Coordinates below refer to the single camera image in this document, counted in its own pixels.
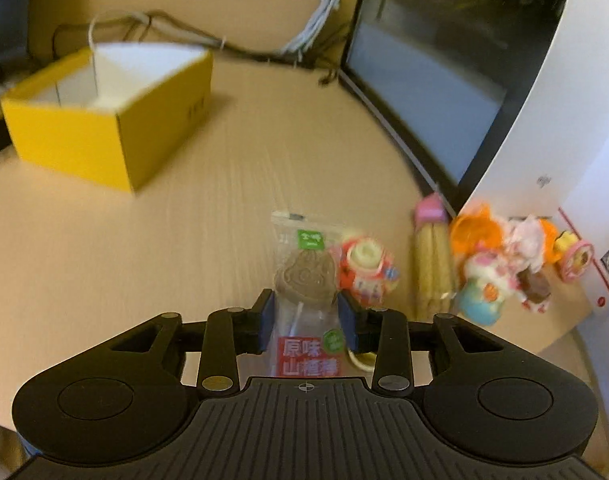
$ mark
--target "wooden table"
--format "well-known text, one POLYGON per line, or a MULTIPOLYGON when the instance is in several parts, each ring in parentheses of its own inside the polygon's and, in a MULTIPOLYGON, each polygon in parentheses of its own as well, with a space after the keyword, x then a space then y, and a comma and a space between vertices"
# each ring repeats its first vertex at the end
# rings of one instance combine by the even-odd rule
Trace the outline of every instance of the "wooden table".
MULTIPOLYGON (((388 303, 408 312, 419 190, 369 113, 318 77, 217 59, 210 118, 137 196, 0 155, 1 425, 33 375, 143 320, 251 306, 272 286, 273 210, 380 238, 403 270, 388 303)), ((540 351, 588 311, 562 303, 511 306, 497 332, 540 351)))

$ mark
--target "silver bolt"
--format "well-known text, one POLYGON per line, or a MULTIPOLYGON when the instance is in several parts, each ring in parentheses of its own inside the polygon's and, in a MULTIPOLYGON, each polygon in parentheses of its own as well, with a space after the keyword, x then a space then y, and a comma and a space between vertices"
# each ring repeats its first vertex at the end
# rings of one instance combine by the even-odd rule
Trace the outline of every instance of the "silver bolt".
POLYGON ((378 384, 381 388, 389 390, 390 392, 401 392, 411 385, 406 377, 399 375, 385 375, 380 378, 378 384))
POLYGON ((202 387, 210 392, 225 392, 233 386, 233 381, 223 375, 212 375, 202 381, 202 387))

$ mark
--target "red logo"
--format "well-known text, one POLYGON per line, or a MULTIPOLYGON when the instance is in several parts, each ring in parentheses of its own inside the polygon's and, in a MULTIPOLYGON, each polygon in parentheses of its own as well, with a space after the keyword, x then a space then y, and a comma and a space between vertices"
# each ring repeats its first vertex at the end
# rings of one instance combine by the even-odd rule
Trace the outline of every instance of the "red logo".
POLYGON ((340 360, 322 348, 319 337, 280 337, 278 377, 338 377, 340 360))

